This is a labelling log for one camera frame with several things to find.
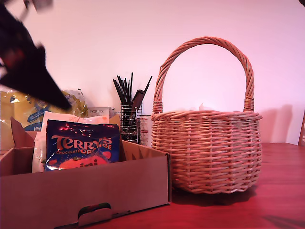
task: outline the terry's chocolate orange bag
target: terry's chocolate orange bag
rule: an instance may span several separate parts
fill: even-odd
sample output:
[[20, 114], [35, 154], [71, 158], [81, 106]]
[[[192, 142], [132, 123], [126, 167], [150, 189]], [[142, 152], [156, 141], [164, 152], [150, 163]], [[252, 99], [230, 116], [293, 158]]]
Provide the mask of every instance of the terry's chocolate orange bag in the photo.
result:
[[46, 132], [45, 171], [119, 161], [120, 131], [117, 125], [48, 120]]

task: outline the package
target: package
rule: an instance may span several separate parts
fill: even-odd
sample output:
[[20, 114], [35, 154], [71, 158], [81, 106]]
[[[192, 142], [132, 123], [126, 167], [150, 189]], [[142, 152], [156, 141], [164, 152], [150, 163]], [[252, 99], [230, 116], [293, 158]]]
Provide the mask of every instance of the package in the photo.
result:
[[109, 118], [114, 116], [114, 108], [112, 107], [88, 107], [88, 117], [107, 115]]
[[120, 131], [117, 125], [48, 120], [44, 170], [118, 162], [119, 144]]
[[14, 103], [10, 102], [10, 91], [0, 92], [0, 150], [14, 147], [11, 134], [10, 117], [14, 116]]
[[72, 106], [69, 111], [64, 111], [20, 92], [13, 93], [10, 101], [14, 103], [14, 118], [22, 124], [25, 130], [41, 130], [45, 111], [73, 114], [82, 118], [88, 116], [88, 108], [84, 101], [77, 99], [75, 95], [65, 91], [62, 91], [62, 93]]
[[140, 143], [143, 146], [152, 145], [152, 125], [150, 115], [140, 115]]
[[35, 148], [33, 154], [32, 172], [43, 172], [46, 162], [46, 126], [48, 120], [61, 120], [68, 122], [78, 122], [85, 124], [107, 124], [109, 122], [106, 116], [97, 116], [92, 118], [79, 118], [72, 114], [59, 114], [46, 111], [41, 124], [41, 131], [35, 137]]

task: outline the woven basket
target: woven basket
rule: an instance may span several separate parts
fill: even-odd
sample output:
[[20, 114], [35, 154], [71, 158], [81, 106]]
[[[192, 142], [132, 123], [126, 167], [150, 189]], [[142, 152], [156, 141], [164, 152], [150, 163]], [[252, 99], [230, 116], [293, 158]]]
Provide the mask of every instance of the woven basket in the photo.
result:
[[[229, 50], [244, 67], [243, 112], [176, 111], [163, 113], [166, 73], [184, 51], [200, 44]], [[230, 42], [201, 37], [179, 46], [160, 67], [152, 109], [152, 147], [171, 155], [176, 187], [192, 193], [243, 192], [258, 179], [262, 164], [259, 120], [254, 113], [254, 78], [248, 58]]]

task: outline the cardboard box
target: cardboard box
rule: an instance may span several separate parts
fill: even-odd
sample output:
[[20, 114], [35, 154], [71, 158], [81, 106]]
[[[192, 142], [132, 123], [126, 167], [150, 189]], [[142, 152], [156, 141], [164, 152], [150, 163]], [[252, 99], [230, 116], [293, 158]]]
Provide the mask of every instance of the cardboard box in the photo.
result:
[[[28, 145], [28, 137], [14, 138], [15, 144]], [[0, 160], [2, 229], [81, 226], [171, 201], [169, 156], [161, 151], [123, 141], [121, 162], [31, 173], [33, 150], [13, 148]], [[80, 211], [97, 204], [103, 205]]]
[[114, 110], [112, 107], [88, 107], [88, 117], [100, 115], [112, 118], [114, 116]]

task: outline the white wall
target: white wall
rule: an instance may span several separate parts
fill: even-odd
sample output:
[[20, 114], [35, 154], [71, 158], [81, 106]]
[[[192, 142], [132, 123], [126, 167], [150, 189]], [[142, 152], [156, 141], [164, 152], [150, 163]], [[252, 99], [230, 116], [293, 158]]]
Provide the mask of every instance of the white wall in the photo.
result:
[[[10, 11], [20, 15], [16, 1]], [[297, 144], [305, 109], [305, 7], [298, 0], [55, 0], [53, 9], [31, 10], [25, 25], [47, 52], [47, 68], [61, 88], [81, 88], [89, 104], [114, 106], [112, 79], [130, 77], [144, 88], [152, 111], [160, 65], [181, 43], [200, 36], [229, 40], [254, 69], [255, 110], [263, 115], [265, 142]], [[243, 108], [245, 77], [228, 51], [205, 45], [181, 55], [168, 72], [165, 111]]]

